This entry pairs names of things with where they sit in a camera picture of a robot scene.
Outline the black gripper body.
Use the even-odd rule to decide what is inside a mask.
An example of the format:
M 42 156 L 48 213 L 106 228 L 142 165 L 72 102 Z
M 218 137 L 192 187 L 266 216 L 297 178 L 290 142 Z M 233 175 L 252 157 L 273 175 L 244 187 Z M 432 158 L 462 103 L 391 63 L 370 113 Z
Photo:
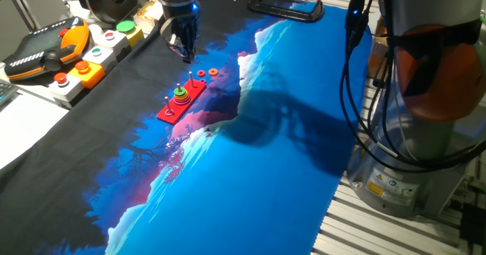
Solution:
M 198 3 L 182 6 L 163 6 L 166 20 L 172 18 L 172 32 L 180 39 L 197 39 L 200 26 L 200 7 Z

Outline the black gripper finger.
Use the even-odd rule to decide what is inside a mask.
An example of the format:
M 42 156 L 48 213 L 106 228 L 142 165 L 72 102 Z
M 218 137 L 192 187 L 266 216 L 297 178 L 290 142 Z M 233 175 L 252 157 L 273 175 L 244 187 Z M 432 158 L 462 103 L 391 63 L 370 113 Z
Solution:
M 194 61 L 195 56 L 195 42 L 197 37 L 194 35 L 188 35 L 186 42 L 185 42 L 185 63 L 192 63 Z
M 181 41 L 181 38 L 176 34 L 172 34 L 172 51 L 176 52 L 183 59 L 187 58 L 187 52 L 185 51 L 185 46 Z

